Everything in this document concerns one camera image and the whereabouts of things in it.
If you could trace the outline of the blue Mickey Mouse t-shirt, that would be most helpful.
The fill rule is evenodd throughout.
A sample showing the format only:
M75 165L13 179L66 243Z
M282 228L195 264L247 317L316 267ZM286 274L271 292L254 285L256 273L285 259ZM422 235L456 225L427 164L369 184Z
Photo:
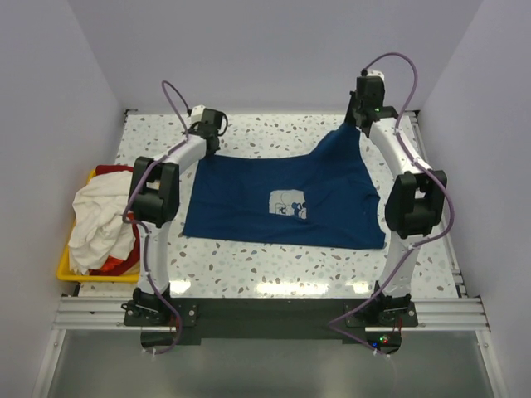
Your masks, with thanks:
M380 197L347 124L305 155L199 162L183 234L264 244L380 250Z

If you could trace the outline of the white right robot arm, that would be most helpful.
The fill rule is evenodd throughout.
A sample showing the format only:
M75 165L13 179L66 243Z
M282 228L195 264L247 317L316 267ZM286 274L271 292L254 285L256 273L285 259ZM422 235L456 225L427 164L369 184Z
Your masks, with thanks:
M384 207L391 231L384 270L373 296L360 305L378 325L387 326L411 300L412 276L418 252L441 223L447 177L432 171L400 127L397 111L384 104L383 73L363 70L350 93L344 122L358 128L378 148L393 185Z

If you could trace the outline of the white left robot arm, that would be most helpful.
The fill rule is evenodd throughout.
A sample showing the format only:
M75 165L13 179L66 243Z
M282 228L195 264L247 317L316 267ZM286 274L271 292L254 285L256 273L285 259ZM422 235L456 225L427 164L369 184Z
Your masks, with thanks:
M172 315L167 250L169 227L180 205L180 176L220 148L228 128L225 113L202 105L190 112L191 124L178 142L154 158L139 157L129 189L124 215L131 214L140 238L140 274L134 300L153 325L165 324Z

